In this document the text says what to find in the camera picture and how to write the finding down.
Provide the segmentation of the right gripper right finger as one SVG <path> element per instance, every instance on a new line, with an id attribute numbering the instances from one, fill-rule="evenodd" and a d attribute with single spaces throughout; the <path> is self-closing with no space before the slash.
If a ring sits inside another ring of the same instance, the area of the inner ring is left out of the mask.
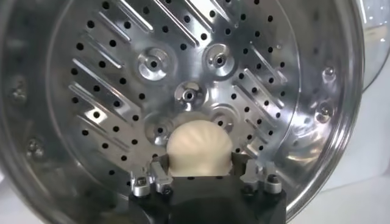
<path id="1" fill-rule="evenodd" d="M 232 153 L 231 161 L 232 192 L 244 195 L 254 195 L 258 191 L 271 195 L 282 193 L 282 182 L 273 162 L 261 162 L 239 153 Z"/>

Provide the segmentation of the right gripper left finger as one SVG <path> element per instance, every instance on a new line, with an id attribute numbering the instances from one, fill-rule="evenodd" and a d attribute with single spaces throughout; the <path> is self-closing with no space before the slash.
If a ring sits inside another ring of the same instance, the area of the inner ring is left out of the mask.
<path id="1" fill-rule="evenodd" d="M 153 157 L 147 167 L 138 165 L 130 169 L 130 191 L 135 197 L 146 197 L 153 192 L 170 195 L 173 177 L 168 173 L 168 155 Z"/>

